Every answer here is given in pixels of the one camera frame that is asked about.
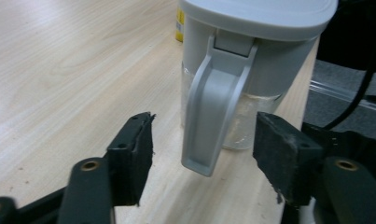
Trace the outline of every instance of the wooden table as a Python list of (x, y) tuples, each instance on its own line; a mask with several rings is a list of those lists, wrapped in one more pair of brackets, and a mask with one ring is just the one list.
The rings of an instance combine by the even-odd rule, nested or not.
[[(180, 164), (182, 44), (173, 0), (0, 0), (0, 196), (26, 205), (101, 157), (151, 111), (154, 156), (140, 207), (118, 223), (277, 223), (283, 205), (251, 151), (223, 150), (212, 177)], [(277, 111), (301, 124), (315, 50)]]

